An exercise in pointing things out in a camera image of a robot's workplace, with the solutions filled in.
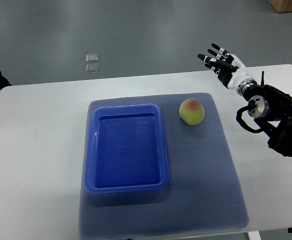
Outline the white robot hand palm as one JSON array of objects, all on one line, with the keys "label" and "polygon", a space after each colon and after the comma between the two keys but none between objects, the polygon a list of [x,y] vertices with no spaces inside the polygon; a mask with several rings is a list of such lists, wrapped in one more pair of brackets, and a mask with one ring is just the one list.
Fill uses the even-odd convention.
[{"label": "white robot hand palm", "polygon": [[236,91],[239,95],[243,95],[248,87],[257,84],[257,82],[248,74],[247,67],[236,55],[226,53],[222,56],[218,54],[217,59],[238,67],[238,69],[232,73],[223,72],[222,70],[219,71],[217,78],[226,88]]}]

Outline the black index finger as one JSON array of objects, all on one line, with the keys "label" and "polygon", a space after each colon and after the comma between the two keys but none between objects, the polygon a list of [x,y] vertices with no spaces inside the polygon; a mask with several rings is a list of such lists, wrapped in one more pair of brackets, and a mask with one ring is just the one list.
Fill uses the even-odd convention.
[{"label": "black index finger", "polygon": [[211,65],[208,63],[205,63],[204,66],[208,69],[210,69],[211,71],[213,71],[216,75],[219,75],[221,72],[221,67],[217,64],[217,65]]}]

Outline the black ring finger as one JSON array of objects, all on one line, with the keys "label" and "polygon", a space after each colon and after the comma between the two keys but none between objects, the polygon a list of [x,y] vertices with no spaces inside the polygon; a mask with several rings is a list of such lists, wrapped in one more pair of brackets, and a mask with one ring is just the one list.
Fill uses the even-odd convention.
[{"label": "black ring finger", "polygon": [[217,60],[220,61],[226,61],[226,57],[225,55],[228,53],[227,50],[225,50],[224,48],[220,48],[217,51],[214,51],[212,49],[208,49],[207,52],[211,55],[213,55]]}]

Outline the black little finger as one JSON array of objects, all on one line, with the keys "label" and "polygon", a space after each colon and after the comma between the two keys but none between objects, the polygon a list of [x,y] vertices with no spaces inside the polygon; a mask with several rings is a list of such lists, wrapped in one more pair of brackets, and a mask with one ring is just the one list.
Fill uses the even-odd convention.
[{"label": "black little finger", "polygon": [[226,49],[220,47],[219,45],[217,45],[217,44],[215,44],[215,43],[212,43],[211,46],[212,46],[215,50],[217,50],[221,55],[223,55],[224,57],[227,57],[227,56],[229,55],[229,52],[228,52]]}]

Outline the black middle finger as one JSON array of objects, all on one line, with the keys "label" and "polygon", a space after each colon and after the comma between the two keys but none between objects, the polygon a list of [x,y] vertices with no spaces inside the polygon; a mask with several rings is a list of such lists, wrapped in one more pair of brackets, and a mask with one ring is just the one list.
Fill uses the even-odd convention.
[{"label": "black middle finger", "polygon": [[213,62],[216,62],[217,59],[214,58],[214,57],[210,57],[210,56],[207,56],[207,55],[204,55],[204,54],[198,54],[197,57],[202,60],[203,62],[205,62],[206,64],[211,64]]}]

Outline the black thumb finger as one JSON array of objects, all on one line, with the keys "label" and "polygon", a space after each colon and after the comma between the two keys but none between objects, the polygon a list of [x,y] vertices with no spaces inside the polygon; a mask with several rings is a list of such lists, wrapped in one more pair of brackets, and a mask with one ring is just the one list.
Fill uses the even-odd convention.
[{"label": "black thumb finger", "polygon": [[238,69],[237,66],[234,66],[230,63],[227,63],[216,58],[211,58],[209,60],[209,65],[223,71],[236,71]]}]

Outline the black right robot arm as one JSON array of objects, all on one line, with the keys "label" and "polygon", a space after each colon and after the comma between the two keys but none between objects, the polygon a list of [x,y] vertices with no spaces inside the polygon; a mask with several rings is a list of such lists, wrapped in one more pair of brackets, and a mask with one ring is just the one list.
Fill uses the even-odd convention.
[{"label": "black right robot arm", "polygon": [[197,57],[227,89],[236,91],[247,101],[237,111],[236,121],[248,132],[264,132],[269,137],[270,149],[292,157],[292,97],[265,84],[264,73],[257,82],[236,55],[214,43],[211,46],[209,55],[199,53]]}]

